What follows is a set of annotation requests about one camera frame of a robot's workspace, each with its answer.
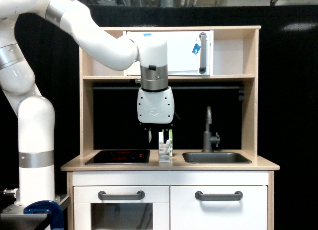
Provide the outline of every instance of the black stovetop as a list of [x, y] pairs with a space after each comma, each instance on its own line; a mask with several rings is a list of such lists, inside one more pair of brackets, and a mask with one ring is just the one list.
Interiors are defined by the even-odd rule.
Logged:
[[150, 150], [100, 151], [86, 165], [96, 164], [148, 164]]

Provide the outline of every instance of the oven door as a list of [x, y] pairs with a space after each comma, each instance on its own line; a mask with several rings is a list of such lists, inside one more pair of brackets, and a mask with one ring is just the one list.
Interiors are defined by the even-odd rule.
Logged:
[[74, 227], [75, 230], [169, 230], [169, 187], [74, 187]]

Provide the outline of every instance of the toy kitchen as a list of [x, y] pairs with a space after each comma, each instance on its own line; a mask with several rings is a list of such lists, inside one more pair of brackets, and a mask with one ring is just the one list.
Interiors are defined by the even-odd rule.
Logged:
[[137, 118], [138, 62], [114, 71], [80, 48], [80, 154], [61, 167], [70, 230], [274, 229], [280, 167], [257, 154], [260, 28], [103, 28], [167, 40], [168, 124]]

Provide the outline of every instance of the microwave handle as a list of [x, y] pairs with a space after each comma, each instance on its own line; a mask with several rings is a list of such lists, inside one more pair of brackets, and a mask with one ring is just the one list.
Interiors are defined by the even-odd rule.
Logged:
[[141, 200], [144, 197], [144, 191], [138, 191], [137, 194], [106, 194], [104, 191], [98, 193], [100, 200]]
[[201, 40], [201, 59], [199, 73], [204, 74], [206, 72], [206, 60], [207, 60], [207, 34], [202, 32], [199, 35]]

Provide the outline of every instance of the cabinet door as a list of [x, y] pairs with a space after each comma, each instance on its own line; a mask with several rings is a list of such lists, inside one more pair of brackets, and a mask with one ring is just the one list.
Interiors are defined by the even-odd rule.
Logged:
[[74, 221], [75, 230], [169, 230], [169, 187], [74, 187]]
[[[222, 195], [226, 199], [198, 200]], [[171, 186], [171, 230], [266, 230], [267, 186]]]

